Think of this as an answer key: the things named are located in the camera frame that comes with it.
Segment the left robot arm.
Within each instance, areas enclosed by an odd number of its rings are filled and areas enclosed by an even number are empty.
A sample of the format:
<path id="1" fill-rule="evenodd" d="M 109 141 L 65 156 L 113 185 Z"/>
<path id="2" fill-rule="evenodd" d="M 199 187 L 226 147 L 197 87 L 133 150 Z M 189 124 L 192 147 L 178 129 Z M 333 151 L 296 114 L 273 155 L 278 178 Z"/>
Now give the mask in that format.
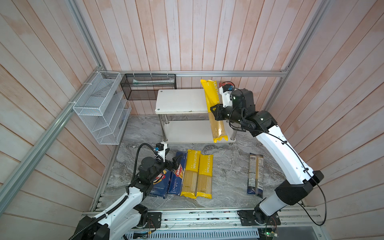
<path id="1" fill-rule="evenodd" d="M 131 229 L 146 229 L 149 236 L 156 230 L 148 217 L 148 208 L 141 202 L 150 194 L 156 178 L 164 170 L 176 171 L 181 157 L 166 159 L 169 152 L 167 143 L 157 143 L 153 148 L 143 143 L 139 146 L 134 173 L 126 192 L 108 208 L 94 217 L 83 217 L 70 237 L 71 240 L 120 240 L 126 239 Z"/>

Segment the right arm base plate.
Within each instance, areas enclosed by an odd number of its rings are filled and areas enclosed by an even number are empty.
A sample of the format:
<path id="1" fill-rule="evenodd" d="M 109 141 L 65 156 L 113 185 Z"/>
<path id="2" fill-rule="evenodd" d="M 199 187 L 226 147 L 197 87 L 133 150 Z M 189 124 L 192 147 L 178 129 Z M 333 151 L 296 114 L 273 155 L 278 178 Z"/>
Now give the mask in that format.
<path id="1" fill-rule="evenodd" d="M 281 225 L 280 217 L 277 213 L 266 216 L 263 212 L 255 210 L 239 210 L 237 211 L 242 226 L 279 226 Z"/>

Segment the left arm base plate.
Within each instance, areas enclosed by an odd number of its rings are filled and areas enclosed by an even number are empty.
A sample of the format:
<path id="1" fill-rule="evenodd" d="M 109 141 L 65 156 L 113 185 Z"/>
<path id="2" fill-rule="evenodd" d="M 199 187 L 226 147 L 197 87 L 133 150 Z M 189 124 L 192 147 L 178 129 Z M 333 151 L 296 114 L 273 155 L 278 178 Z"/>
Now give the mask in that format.
<path id="1" fill-rule="evenodd" d="M 162 213 L 149 212 L 141 215 L 140 221 L 134 229 L 158 229 L 161 227 Z"/>

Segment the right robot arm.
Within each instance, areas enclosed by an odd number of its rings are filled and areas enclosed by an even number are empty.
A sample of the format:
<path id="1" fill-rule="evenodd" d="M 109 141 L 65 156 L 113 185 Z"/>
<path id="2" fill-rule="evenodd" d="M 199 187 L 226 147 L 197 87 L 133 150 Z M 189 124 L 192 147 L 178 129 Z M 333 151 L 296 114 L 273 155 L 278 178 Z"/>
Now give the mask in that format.
<path id="1" fill-rule="evenodd" d="M 249 132 L 257 138 L 285 174 L 286 180 L 275 189 L 274 194 L 254 208 L 251 219 L 258 225 L 267 225 L 276 212 L 308 196 L 324 179 L 324 175 L 321 171 L 314 171 L 302 160 L 269 112 L 256 111 L 251 91 L 226 84 L 215 91 L 214 99 L 218 102 L 209 110 L 215 120 L 228 121 L 230 125 L 238 124 L 234 130 Z"/>

